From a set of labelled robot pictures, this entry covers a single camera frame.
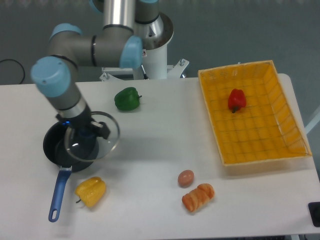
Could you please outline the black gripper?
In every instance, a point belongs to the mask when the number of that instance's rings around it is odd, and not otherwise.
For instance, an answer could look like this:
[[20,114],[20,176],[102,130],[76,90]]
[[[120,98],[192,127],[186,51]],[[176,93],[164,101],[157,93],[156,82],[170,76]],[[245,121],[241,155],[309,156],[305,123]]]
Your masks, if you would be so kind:
[[82,138],[93,138],[94,133],[105,140],[111,134],[105,122],[93,121],[90,107],[85,105],[75,105],[70,109],[57,110],[57,120],[64,126],[72,129],[79,129],[79,136]]

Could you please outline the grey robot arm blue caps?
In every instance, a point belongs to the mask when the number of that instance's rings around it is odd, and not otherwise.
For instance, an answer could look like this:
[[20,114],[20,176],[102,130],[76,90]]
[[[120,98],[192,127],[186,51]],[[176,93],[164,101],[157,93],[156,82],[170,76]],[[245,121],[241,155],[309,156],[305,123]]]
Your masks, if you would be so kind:
[[87,129],[107,139],[110,130],[96,122],[76,86],[80,66],[143,69],[143,40],[137,24],[159,17],[156,0],[92,0],[103,14],[101,35],[83,36],[75,25],[57,25],[49,38],[48,56],[31,68],[31,79],[57,111],[57,119],[74,129]]

